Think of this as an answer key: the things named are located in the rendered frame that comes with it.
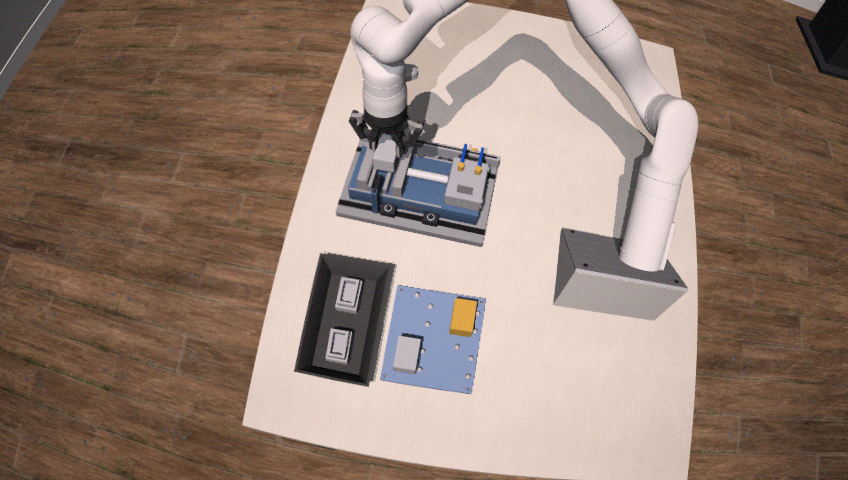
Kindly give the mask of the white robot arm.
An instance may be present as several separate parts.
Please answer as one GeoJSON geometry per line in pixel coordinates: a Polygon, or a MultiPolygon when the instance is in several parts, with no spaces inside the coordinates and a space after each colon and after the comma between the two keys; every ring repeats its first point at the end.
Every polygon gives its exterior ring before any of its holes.
{"type": "MultiPolygon", "coordinates": [[[[403,0],[410,15],[403,22],[379,6],[356,15],[350,34],[362,67],[363,105],[369,114],[390,118],[405,109],[406,82],[418,77],[418,67],[404,60],[440,20],[468,1],[403,0]]],[[[636,31],[613,0],[565,2],[576,30],[655,137],[651,153],[640,160],[619,259],[640,270],[664,270],[682,180],[696,143],[697,112],[663,88],[646,62],[636,31]]]]}

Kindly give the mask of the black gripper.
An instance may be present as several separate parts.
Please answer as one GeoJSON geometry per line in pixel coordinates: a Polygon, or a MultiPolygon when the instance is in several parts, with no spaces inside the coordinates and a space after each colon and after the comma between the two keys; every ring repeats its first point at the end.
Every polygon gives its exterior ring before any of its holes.
{"type": "Polygon", "coordinates": [[[390,118],[378,118],[372,116],[365,110],[365,108],[364,113],[359,113],[357,110],[353,110],[349,119],[349,123],[360,139],[368,139],[369,148],[372,150],[373,153],[375,153],[379,141],[379,135],[377,133],[385,133],[390,135],[392,140],[395,141],[396,144],[396,157],[400,157],[400,155],[404,154],[405,145],[407,147],[412,147],[414,145],[414,143],[421,135],[424,126],[423,121],[418,121],[417,123],[410,121],[410,118],[407,115],[407,105],[400,114],[390,118]],[[372,129],[368,129],[368,126],[366,124],[372,129]],[[404,129],[406,129],[407,127],[410,129],[409,131],[411,132],[409,133],[409,135],[405,135],[404,133],[404,129]]]}

